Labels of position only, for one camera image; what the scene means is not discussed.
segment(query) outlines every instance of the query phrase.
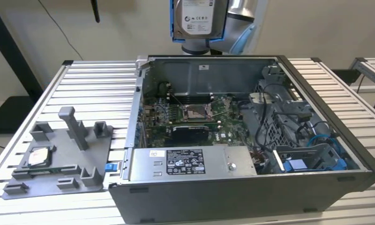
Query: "black pole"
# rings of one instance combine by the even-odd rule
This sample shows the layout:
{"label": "black pole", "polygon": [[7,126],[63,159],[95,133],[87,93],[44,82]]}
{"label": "black pole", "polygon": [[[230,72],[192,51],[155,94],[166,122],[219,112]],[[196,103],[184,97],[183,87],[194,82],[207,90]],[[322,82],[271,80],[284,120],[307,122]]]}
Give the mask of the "black pole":
{"label": "black pole", "polygon": [[0,52],[23,84],[33,102],[37,102],[43,89],[36,80],[31,67],[20,52],[17,44],[0,17]]}
{"label": "black pole", "polygon": [[100,22],[100,15],[99,15],[99,7],[97,7],[97,0],[91,0],[92,7],[93,7],[93,14],[95,14],[95,19],[96,22]]}

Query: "gray plastic bracket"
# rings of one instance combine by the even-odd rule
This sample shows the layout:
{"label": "gray plastic bracket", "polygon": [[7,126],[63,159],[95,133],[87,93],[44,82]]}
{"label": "gray plastic bracket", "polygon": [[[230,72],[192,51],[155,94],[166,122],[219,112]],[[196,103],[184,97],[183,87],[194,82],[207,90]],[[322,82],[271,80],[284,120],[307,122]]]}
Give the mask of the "gray plastic bracket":
{"label": "gray plastic bracket", "polygon": [[103,182],[103,178],[99,174],[97,168],[93,167],[93,171],[92,171],[92,175],[89,175],[88,171],[85,168],[81,169],[81,174],[80,174],[80,179],[83,184],[89,187],[89,186],[95,186],[99,183]]}
{"label": "gray plastic bracket", "polygon": [[25,171],[23,171],[21,169],[15,170],[11,175],[16,180],[32,178],[32,175],[29,174],[28,169],[25,169]]}
{"label": "gray plastic bracket", "polygon": [[63,107],[59,112],[59,117],[63,119],[67,123],[68,129],[69,129],[69,136],[73,137],[73,140],[76,142],[76,145],[80,150],[87,150],[89,148],[88,142],[85,140],[85,128],[81,129],[79,126],[79,123],[75,119],[75,108],[72,106]]}
{"label": "gray plastic bracket", "polygon": [[7,184],[4,187],[4,191],[7,194],[13,195],[13,194],[24,194],[27,193],[27,189],[29,187],[24,183],[19,184]]}
{"label": "gray plastic bracket", "polygon": [[49,138],[45,135],[47,133],[52,133],[52,129],[49,127],[48,122],[37,122],[32,128],[31,135],[37,142],[48,141]]}
{"label": "gray plastic bracket", "polygon": [[95,122],[93,131],[95,131],[96,138],[105,138],[109,136],[109,131],[105,121]]}
{"label": "gray plastic bracket", "polygon": [[[79,125],[79,130],[83,132],[83,136],[87,137],[88,136],[88,129],[85,128],[85,125],[83,124],[83,121],[79,120],[77,121],[77,125]],[[69,130],[67,131],[69,138],[75,139],[72,133],[69,132]]]}
{"label": "gray plastic bracket", "polygon": [[79,183],[73,177],[57,179],[57,187],[60,190],[77,189]]}
{"label": "gray plastic bracket", "polygon": [[79,165],[69,165],[69,166],[72,166],[73,168],[61,169],[61,174],[64,175],[80,174],[81,171],[80,166]]}

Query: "white sticker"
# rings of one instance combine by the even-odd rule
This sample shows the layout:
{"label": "white sticker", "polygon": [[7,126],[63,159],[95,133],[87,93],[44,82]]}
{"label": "white sticker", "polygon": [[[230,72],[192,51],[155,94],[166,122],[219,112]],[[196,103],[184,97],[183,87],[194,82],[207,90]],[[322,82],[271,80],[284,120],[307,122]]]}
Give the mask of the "white sticker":
{"label": "white sticker", "polygon": [[150,150],[150,157],[166,157],[164,150]]}
{"label": "white sticker", "polygon": [[210,65],[200,65],[199,70],[210,70]]}
{"label": "white sticker", "polygon": [[48,155],[49,155],[49,149],[47,147],[36,149],[29,154],[28,164],[39,165],[39,164],[44,163],[45,159],[48,158]]}
{"label": "white sticker", "polygon": [[182,26],[188,34],[210,34],[215,0],[183,0]]}

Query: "black stand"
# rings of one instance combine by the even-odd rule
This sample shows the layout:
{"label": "black stand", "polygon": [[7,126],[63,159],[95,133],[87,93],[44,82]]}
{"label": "black stand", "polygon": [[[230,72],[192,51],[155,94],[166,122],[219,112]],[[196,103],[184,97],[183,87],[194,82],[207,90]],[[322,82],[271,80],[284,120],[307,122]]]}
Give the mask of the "black stand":
{"label": "black stand", "polygon": [[0,52],[29,96],[9,97],[0,107],[0,134],[15,133],[23,123],[43,89],[20,49],[0,17]]}

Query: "aluminum extrusion table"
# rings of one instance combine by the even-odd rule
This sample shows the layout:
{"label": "aluminum extrusion table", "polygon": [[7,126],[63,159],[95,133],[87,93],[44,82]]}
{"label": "aluminum extrusion table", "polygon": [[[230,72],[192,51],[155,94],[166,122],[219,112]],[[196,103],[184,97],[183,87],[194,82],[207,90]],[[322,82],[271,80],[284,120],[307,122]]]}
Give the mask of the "aluminum extrusion table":
{"label": "aluminum extrusion table", "polygon": [[[375,109],[322,62],[311,59],[290,59],[290,61],[375,157]],[[63,106],[75,107],[76,119],[83,120],[85,126],[92,126],[99,120],[113,126],[108,161],[117,162],[123,159],[135,77],[133,61],[75,61],[71,65],[61,66],[0,155],[0,196],[32,141],[29,130],[33,123],[48,121],[52,128],[65,128],[65,123],[57,117]],[[104,183],[111,183],[117,176],[117,172],[107,173]],[[0,198],[0,225],[59,223],[123,224],[124,221],[107,191],[7,201]],[[344,195],[323,213],[223,220],[200,224],[362,225],[369,223],[375,223],[375,184],[365,192]]]}

